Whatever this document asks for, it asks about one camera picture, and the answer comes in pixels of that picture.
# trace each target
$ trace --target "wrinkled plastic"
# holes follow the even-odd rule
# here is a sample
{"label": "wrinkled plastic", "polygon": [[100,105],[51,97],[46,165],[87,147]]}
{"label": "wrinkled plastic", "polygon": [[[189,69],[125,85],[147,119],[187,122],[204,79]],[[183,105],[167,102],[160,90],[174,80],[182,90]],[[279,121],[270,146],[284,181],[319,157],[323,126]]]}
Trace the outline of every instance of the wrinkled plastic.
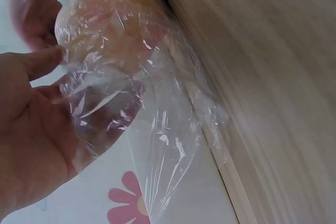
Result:
{"label": "wrinkled plastic", "polygon": [[[76,1],[72,4],[83,5]],[[218,137],[227,115],[210,93],[201,65],[179,26],[166,13],[155,19],[141,12],[132,13],[133,5],[136,4],[118,2],[118,8],[111,6],[109,18],[89,34],[89,39],[72,44],[81,47],[100,41],[98,50],[88,50],[85,56],[78,56],[71,54],[82,50],[68,48],[69,54],[64,58],[68,78],[62,92],[70,101],[73,124],[80,139],[73,160],[78,172],[110,148],[128,127],[133,127],[133,132],[150,133],[147,143],[128,139],[135,167],[145,174],[138,176],[139,182],[151,222],[156,223],[197,155],[204,134],[210,145],[220,149]],[[139,51],[149,57],[134,74],[123,72],[120,67],[134,62],[119,62],[126,59],[103,55],[107,44],[113,48],[113,41],[106,37],[104,30],[112,28],[120,36],[126,36],[127,17],[139,17],[138,25],[146,31],[128,38],[130,43],[120,52],[124,55],[132,45],[142,44]],[[85,22],[85,18],[80,19],[78,27],[63,31],[69,35],[67,42],[76,40]],[[164,34],[154,37],[158,33],[151,33],[153,27]],[[139,123],[132,124],[133,119]],[[142,146],[148,149],[142,151],[139,162]]]}

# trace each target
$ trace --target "bread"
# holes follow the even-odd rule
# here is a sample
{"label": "bread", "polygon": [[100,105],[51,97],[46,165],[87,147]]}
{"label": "bread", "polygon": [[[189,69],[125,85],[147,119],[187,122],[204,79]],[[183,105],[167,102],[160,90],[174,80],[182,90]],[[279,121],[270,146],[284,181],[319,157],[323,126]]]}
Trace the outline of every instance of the bread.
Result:
{"label": "bread", "polygon": [[68,63],[108,64],[133,75],[162,40],[166,23],[162,0],[71,0],[57,17],[55,35],[69,51]]}

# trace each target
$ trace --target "yellow flower center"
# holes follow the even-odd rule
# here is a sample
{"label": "yellow flower center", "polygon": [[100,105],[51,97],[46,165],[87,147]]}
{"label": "yellow flower center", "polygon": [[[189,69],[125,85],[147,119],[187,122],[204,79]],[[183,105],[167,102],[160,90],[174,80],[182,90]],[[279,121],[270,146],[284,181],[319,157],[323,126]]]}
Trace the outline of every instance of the yellow flower center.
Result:
{"label": "yellow flower center", "polygon": [[142,215],[148,216],[145,201],[143,200],[142,196],[138,200],[138,209]]}

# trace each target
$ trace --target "wood grain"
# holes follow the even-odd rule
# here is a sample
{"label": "wood grain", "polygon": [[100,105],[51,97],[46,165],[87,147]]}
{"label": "wood grain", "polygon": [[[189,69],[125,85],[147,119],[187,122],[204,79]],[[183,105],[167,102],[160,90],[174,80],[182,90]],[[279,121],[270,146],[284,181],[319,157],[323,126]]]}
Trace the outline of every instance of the wood grain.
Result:
{"label": "wood grain", "polygon": [[241,224],[336,223],[335,2],[169,0],[230,113]]}

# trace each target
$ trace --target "flower petal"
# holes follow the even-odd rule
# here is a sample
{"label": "flower petal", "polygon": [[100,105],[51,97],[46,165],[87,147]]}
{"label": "flower petal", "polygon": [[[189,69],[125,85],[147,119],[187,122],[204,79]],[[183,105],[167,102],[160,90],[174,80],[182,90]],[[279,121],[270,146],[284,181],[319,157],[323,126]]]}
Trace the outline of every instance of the flower petal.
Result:
{"label": "flower petal", "polygon": [[151,224],[151,221],[149,220],[148,216],[140,214],[136,217],[132,224]]}
{"label": "flower petal", "polygon": [[124,190],[112,188],[109,191],[109,199],[116,203],[136,204],[138,197]]}
{"label": "flower petal", "polygon": [[126,224],[137,216],[133,205],[115,207],[108,211],[107,218],[111,224]]}
{"label": "flower petal", "polygon": [[137,195],[137,196],[141,196],[142,195],[138,179],[137,179],[136,175],[134,174],[134,172],[131,172],[131,171],[126,172],[122,176],[122,183],[124,184],[124,186],[129,191],[133,192],[135,195]]}

